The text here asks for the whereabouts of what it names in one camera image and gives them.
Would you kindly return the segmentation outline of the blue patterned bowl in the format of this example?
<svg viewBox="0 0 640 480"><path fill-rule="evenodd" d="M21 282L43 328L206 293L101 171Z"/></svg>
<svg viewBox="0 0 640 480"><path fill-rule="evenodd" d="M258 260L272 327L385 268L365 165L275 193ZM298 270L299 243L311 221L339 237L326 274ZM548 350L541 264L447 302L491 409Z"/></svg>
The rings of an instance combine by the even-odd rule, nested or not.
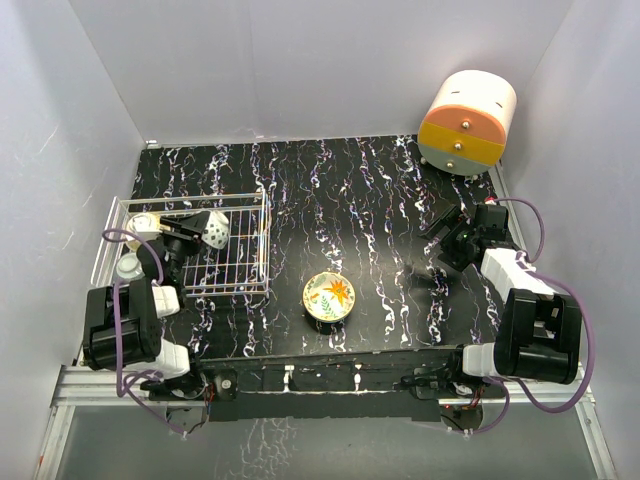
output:
<svg viewBox="0 0 640 480"><path fill-rule="evenodd" d="M222 250L230 238L230 220L222 212L211 210L202 234L202 241L209 247Z"/></svg>

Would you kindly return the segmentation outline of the yellow teal patterned bowl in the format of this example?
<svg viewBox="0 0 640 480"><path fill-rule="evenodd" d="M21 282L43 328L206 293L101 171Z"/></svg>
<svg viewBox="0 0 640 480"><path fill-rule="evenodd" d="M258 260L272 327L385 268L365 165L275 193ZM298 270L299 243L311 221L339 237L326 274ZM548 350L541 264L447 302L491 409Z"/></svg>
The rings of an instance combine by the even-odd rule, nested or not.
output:
<svg viewBox="0 0 640 480"><path fill-rule="evenodd" d="M152 241L152 240L155 240L161 234L161 224L160 224L160 231L157 233L138 235L128 229L128 222L126 223L126 226L125 226L125 230L128 232L128 234L125 236L126 238L125 245L133 252L137 251L138 248L141 246L141 242L138 240L138 238L141 238L144 241Z"/></svg>

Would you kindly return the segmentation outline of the grey bowl red rim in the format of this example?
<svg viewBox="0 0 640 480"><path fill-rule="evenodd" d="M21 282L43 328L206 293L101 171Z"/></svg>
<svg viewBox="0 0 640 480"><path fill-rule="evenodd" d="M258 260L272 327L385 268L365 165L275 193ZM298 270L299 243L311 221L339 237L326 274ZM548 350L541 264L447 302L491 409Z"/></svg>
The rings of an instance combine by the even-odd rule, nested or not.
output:
<svg viewBox="0 0 640 480"><path fill-rule="evenodd" d="M123 255L117 261L115 273L116 276L124 282L130 282L144 277L142 264L134 252Z"/></svg>

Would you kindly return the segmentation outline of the orange flower bowl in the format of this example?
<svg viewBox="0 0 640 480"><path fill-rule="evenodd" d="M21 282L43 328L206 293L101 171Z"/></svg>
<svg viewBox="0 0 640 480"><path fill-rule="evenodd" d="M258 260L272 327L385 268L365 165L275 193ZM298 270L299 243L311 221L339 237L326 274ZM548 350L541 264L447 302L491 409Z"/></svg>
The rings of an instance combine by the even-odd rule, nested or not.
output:
<svg viewBox="0 0 640 480"><path fill-rule="evenodd" d="M302 292L306 312L322 324L344 321L356 301L353 285L342 275L321 272L311 277Z"/></svg>

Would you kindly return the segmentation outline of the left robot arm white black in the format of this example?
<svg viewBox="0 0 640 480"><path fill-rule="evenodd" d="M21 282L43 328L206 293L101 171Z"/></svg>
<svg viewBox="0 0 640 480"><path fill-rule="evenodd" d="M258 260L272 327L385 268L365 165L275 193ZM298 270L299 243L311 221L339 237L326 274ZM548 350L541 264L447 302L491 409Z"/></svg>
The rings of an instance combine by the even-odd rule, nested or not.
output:
<svg viewBox="0 0 640 480"><path fill-rule="evenodd" d="M189 348L165 339L161 321L184 306L179 275L205 244L224 240L212 213L178 219L139 214L123 229L102 233L110 244L135 244L116 263L112 284L86 298L82 350L94 371L116 375L116 394L131 394L136 382L152 395L203 397L208 382Z"/></svg>

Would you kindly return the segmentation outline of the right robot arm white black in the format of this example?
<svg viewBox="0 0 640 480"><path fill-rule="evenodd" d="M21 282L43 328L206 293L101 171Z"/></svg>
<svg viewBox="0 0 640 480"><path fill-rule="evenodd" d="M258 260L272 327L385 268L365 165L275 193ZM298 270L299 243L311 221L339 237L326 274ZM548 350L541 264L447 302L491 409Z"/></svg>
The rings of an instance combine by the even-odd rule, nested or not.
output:
<svg viewBox="0 0 640 480"><path fill-rule="evenodd" d="M451 206L427 227L438 259L461 272L474 265L499 293L504 310L492 342L459 346L448 361L447 388L466 397L483 378L569 384L576 378L582 330L577 301L536 277L509 232L509 211L479 204L472 217Z"/></svg>

